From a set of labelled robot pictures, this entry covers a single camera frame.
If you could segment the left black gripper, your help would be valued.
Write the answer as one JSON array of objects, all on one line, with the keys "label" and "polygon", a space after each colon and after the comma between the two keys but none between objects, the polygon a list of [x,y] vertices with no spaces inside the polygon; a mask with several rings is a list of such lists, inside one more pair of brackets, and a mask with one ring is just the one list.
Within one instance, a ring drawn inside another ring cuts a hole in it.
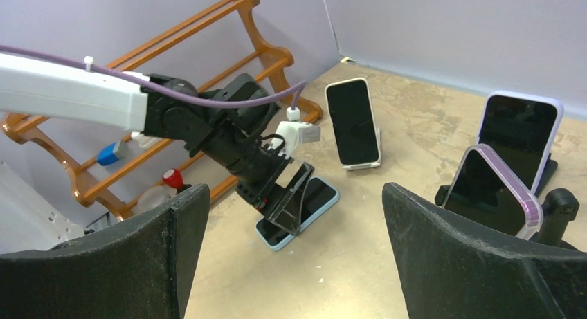
[{"label": "left black gripper", "polygon": [[302,202],[314,166],[302,163],[282,187],[276,181],[294,160],[250,141],[226,120],[201,125],[201,150],[237,178],[237,193],[264,220],[291,235],[300,233]]}]

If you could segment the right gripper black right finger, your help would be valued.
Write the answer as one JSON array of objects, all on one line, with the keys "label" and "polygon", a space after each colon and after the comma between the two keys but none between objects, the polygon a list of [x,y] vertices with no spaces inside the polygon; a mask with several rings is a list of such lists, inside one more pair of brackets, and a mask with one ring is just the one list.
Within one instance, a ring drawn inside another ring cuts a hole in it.
[{"label": "right gripper black right finger", "polygon": [[586,254],[519,239],[397,183],[382,206],[410,318],[585,318]]}]

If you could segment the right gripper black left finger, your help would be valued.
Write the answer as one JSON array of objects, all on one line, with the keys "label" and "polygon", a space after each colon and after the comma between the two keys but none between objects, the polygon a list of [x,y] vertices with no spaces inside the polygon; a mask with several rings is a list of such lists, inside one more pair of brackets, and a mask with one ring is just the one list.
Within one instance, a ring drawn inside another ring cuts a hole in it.
[{"label": "right gripper black left finger", "polygon": [[210,212],[194,185],[49,250],[1,256],[2,318],[183,318]]}]

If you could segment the black phone clear case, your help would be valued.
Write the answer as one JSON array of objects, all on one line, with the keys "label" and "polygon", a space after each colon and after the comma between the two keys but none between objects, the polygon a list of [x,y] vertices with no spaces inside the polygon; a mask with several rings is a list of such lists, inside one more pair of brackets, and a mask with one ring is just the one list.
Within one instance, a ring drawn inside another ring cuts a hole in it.
[{"label": "black phone clear case", "polygon": [[441,207],[499,232],[531,239],[543,208],[515,172],[487,144],[468,147]]}]

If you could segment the white edged black phone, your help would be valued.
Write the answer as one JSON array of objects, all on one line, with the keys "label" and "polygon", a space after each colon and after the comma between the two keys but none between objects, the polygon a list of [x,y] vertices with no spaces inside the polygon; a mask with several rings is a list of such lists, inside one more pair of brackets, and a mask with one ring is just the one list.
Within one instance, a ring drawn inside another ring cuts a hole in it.
[{"label": "white edged black phone", "polygon": [[352,78],[328,84],[325,99],[341,163],[340,149],[344,135],[366,133],[377,127],[368,81]]}]

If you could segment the lavender case phone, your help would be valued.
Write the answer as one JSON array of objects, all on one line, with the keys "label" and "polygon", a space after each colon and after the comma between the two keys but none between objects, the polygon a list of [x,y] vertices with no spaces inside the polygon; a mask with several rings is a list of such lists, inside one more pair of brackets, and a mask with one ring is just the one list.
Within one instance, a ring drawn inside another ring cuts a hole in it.
[{"label": "lavender case phone", "polygon": [[477,142],[490,145],[534,194],[563,115],[557,99],[494,91],[486,99]]}]

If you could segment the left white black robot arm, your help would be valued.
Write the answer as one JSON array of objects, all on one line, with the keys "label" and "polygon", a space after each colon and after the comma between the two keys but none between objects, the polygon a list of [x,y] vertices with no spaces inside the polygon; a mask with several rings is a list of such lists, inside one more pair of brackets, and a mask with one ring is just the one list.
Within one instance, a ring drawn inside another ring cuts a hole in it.
[{"label": "left white black robot arm", "polygon": [[1,110],[96,122],[146,136],[181,140],[237,179],[237,192],[264,218],[297,235],[302,199],[314,168],[303,164],[286,186],[277,180],[292,162],[309,123],[290,107],[277,132],[265,135],[282,94],[268,94],[249,74],[223,89],[199,92],[186,80],[144,75],[54,55],[1,47]]}]

